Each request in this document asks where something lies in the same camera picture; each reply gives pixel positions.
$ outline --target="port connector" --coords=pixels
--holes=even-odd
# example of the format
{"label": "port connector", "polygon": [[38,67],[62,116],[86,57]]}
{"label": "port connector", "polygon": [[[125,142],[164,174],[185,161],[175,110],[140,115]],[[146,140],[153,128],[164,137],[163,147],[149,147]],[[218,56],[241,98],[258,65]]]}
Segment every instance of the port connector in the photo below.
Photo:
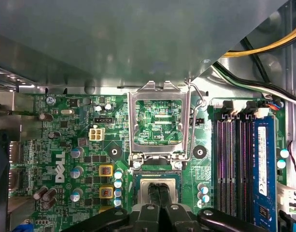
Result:
{"label": "port connector", "polygon": [[105,139],[105,128],[93,128],[89,132],[90,141],[103,141]]}

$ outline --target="metal panel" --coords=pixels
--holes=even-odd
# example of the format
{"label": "metal panel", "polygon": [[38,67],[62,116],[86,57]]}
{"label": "metal panel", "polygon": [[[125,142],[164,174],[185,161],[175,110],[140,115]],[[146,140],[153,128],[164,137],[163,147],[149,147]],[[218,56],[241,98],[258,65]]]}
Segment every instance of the metal panel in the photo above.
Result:
{"label": "metal panel", "polygon": [[197,76],[286,0],[4,0],[0,66],[44,85]]}

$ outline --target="motherboard mounting screw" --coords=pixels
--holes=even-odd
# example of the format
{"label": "motherboard mounting screw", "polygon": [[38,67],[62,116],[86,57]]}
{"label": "motherboard mounting screw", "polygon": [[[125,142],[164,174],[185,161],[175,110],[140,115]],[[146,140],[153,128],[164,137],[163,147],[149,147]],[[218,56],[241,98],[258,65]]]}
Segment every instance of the motherboard mounting screw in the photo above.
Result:
{"label": "motherboard mounting screw", "polygon": [[140,167],[141,167],[140,162],[138,162],[138,161],[134,161],[134,162],[133,162],[133,168],[134,168],[135,170],[140,169]]}
{"label": "motherboard mounting screw", "polygon": [[182,162],[175,162],[174,167],[175,169],[181,169],[183,167]]}
{"label": "motherboard mounting screw", "polygon": [[178,207],[176,204],[173,204],[173,205],[171,206],[171,208],[172,208],[173,210],[177,210],[177,209],[179,209],[179,207]]}
{"label": "motherboard mounting screw", "polygon": [[213,212],[211,212],[210,210],[205,210],[204,214],[207,216],[211,216],[213,214]]}
{"label": "motherboard mounting screw", "polygon": [[47,103],[48,105],[53,105],[53,104],[56,103],[56,99],[55,99],[54,97],[47,97],[47,98],[46,98],[46,103]]}

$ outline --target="white power connector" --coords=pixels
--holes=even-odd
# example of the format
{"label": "white power connector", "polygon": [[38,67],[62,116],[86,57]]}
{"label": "white power connector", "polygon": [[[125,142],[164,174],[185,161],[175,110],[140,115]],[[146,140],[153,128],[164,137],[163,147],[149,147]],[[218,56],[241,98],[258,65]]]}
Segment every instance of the white power connector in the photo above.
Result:
{"label": "white power connector", "polygon": [[294,209],[294,207],[289,205],[290,203],[295,203],[295,194],[295,188],[277,183],[278,210],[282,210],[287,214],[296,214],[295,212],[290,211],[290,209]]}

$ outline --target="black wire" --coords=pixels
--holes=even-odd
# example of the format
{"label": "black wire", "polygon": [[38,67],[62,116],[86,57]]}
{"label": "black wire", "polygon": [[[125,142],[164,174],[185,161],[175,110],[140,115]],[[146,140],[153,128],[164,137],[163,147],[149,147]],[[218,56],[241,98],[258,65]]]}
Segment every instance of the black wire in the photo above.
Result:
{"label": "black wire", "polygon": [[[241,41],[240,41],[241,45],[244,47],[245,50],[254,50],[252,44],[250,43],[250,41],[248,40],[247,37],[244,37]],[[251,55],[251,60],[255,63],[255,65],[257,66],[260,75],[262,76],[264,82],[266,83],[271,83],[268,74],[263,66],[262,61],[260,60],[259,56],[257,54],[252,54]]]}
{"label": "black wire", "polygon": [[245,79],[241,79],[238,78],[237,76],[235,76],[233,73],[231,73],[228,69],[226,69],[222,64],[220,64],[218,61],[215,62],[214,67],[216,67],[217,69],[221,70],[223,73],[225,73],[229,78],[231,78],[232,80],[244,84],[244,85],[249,85],[249,86],[257,86],[257,87],[264,87],[264,88],[268,88],[274,91],[277,91],[283,95],[285,95],[286,97],[293,99],[296,101],[296,97],[292,94],[290,94],[289,92],[285,91],[284,89],[275,86],[273,84],[270,83],[263,83],[263,82],[258,82],[258,81],[251,81],[251,80],[245,80]]}

